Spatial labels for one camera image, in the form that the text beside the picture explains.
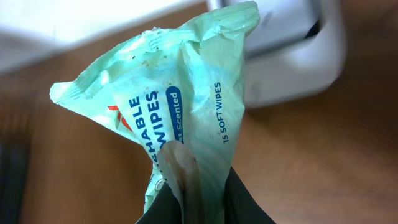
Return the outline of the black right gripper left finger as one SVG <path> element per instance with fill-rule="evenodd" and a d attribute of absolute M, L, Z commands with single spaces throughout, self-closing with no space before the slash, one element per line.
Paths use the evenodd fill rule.
<path fill-rule="evenodd" d="M 136 224 L 182 224 L 180 204 L 168 184 L 162 186 L 153 204 Z"/>

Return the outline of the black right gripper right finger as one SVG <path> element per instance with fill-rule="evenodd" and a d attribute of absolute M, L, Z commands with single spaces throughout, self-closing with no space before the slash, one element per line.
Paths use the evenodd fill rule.
<path fill-rule="evenodd" d="M 224 212 L 226 224 L 275 224 L 255 202 L 232 167 L 224 190 Z"/>

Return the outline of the teal snack packet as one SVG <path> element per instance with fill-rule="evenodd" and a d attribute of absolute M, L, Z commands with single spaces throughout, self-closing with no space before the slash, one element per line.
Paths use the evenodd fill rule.
<path fill-rule="evenodd" d="M 246 1 L 190 19 L 176 29 L 147 30 L 106 52 L 50 99 L 140 144 L 152 175 L 146 210 L 163 185 L 182 192 L 158 152 L 169 141 L 198 163 L 203 223 L 224 223 L 224 188 L 244 114 L 244 40 L 260 20 Z"/>

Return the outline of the white barcode scanner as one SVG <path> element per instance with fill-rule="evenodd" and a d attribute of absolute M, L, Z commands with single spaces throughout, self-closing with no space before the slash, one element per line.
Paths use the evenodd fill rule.
<path fill-rule="evenodd" d="M 246 38 L 244 103 L 259 108 L 326 90 L 346 60 L 335 0 L 256 2 L 259 25 Z"/>

